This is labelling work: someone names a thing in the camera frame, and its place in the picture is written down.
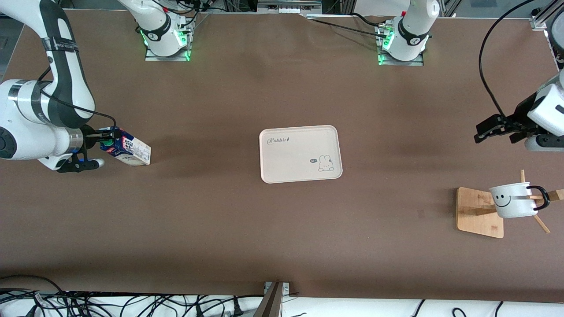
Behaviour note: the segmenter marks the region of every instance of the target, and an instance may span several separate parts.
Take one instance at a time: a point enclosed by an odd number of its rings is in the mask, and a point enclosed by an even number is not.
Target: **brown table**
[[[128,12],[68,11],[97,110],[152,146],[150,166],[59,174],[0,162],[0,273],[66,289],[564,301],[564,217],[554,204],[492,239],[455,228],[455,188],[564,187],[564,156],[498,137],[478,75],[493,20],[439,19],[424,67],[379,66],[370,36],[298,15],[214,15],[189,63],[145,62]],[[352,18],[332,20],[364,30]],[[25,29],[6,73],[47,66]],[[499,25],[484,69],[505,111],[556,74],[542,32]],[[101,118],[93,126],[108,126]],[[343,175],[265,184],[263,129],[333,125]]]

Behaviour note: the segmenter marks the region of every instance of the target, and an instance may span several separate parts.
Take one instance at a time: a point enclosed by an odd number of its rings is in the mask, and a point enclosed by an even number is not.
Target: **white tray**
[[[330,125],[266,129],[259,136],[265,183],[335,179],[343,173],[337,129]]]

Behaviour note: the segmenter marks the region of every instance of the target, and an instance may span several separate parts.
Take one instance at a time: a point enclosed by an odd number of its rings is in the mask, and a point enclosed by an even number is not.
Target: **smiley face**
[[[493,202],[498,207],[505,207],[511,202],[511,196],[509,195],[496,195],[493,197]]]

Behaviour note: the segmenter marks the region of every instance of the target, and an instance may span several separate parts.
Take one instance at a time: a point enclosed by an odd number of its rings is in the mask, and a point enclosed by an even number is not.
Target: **black strap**
[[[145,36],[147,37],[148,40],[153,41],[153,42],[157,42],[157,41],[160,41],[161,37],[166,32],[169,31],[170,24],[171,24],[170,16],[168,14],[166,14],[165,24],[163,24],[160,28],[158,28],[156,30],[145,30],[143,28],[140,28],[140,29],[141,29],[141,32],[143,32],[143,34],[145,34]]]
[[[58,36],[42,38],[43,48],[45,51],[67,51],[78,52],[78,45],[71,39]]]
[[[425,37],[427,37],[427,34],[429,34],[429,31],[427,31],[425,34],[421,34],[421,35],[415,35],[413,33],[410,33],[403,26],[403,19],[399,20],[398,31],[399,31],[399,34],[401,34],[401,36],[406,39],[407,45],[409,45],[409,46],[418,45],[419,43],[421,43],[421,41],[423,41],[425,39]]]

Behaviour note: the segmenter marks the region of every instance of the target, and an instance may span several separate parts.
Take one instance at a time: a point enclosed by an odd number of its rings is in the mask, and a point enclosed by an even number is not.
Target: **metal post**
[[[531,18],[531,27],[533,30],[545,30],[547,28],[547,21],[551,16],[556,14],[562,7],[564,7],[564,0],[552,0],[539,13]]]
[[[261,304],[253,317],[280,317],[282,309],[282,296],[284,286],[281,282],[273,282],[268,288],[268,292],[262,298]]]

